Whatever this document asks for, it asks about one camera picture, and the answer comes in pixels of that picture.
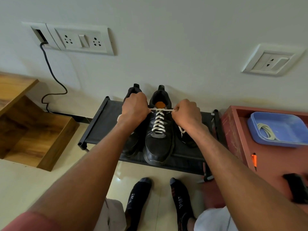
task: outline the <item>shoe heel tab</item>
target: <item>shoe heel tab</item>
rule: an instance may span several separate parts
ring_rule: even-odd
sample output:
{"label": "shoe heel tab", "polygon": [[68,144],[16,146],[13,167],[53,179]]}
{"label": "shoe heel tab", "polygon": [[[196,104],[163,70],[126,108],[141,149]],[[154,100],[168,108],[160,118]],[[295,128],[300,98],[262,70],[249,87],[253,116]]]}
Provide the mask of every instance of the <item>shoe heel tab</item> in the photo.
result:
{"label": "shoe heel tab", "polygon": [[158,86],[158,90],[163,90],[164,91],[165,90],[165,86],[164,85],[159,85]]}

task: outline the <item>tile floor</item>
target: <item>tile floor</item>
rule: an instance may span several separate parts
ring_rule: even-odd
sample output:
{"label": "tile floor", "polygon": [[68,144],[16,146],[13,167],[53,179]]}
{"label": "tile floor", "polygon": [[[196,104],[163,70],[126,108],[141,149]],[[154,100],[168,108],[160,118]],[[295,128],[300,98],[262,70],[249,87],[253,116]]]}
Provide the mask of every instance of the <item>tile floor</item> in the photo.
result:
{"label": "tile floor", "polygon": [[[0,229],[31,206],[85,154],[77,143],[87,126],[80,124],[51,172],[0,159]],[[121,201],[125,208],[133,185],[142,177],[151,177],[154,185],[138,230],[177,230],[176,210],[169,185],[172,177],[181,179],[187,186],[195,216],[198,217],[203,211],[201,184],[196,183],[201,176],[121,161],[118,162],[107,198]]]}

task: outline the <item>pants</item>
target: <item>pants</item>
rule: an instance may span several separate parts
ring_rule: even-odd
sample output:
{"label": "pants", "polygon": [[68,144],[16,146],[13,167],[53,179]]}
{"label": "pants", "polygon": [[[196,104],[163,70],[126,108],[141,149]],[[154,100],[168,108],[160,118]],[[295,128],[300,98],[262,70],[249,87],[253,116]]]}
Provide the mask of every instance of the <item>pants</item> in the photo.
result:
{"label": "pants", "polygon": [[[124,231],[126,219],[122,203],[106,199],[94,231]],[[227,209],[213,208],[205,210],[198,217],[194,231],[238,231]]]}

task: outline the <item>forearm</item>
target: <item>forearm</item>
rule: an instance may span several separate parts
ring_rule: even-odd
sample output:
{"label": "forearm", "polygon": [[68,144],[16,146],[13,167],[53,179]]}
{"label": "forearm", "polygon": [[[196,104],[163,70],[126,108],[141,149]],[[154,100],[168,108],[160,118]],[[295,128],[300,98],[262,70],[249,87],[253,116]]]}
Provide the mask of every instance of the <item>forearm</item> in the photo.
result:
{"label": "forearm", "polygon": [[200,148],[239,230],[307,230],[308,216],[253,173],[206,130],[186,130]]}
{"label": "forearm", "polygon": [[58,179],[30,208],[63,230],[90,230],[99,217],[123,146],[132,130],[124,122]]}

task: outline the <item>wall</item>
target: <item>wall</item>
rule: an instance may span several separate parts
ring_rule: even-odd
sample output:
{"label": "wall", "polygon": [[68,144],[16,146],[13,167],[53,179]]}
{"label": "wall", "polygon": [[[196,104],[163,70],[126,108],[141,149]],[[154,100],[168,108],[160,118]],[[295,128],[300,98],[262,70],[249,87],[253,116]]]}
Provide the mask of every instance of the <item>wall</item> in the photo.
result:
{"label": "wall", "polygon": [[258,43],[308,48],[308,0],[0,0],[0,71],[39,78],[29,97],[61,92],[21,21],[106,25],[117,56],[47,51],[69,94],[50,109],[93,117],[133,83],[148,98],[163,84],[175,105],[308,111],[306,55],[283,77],[240,73]]}

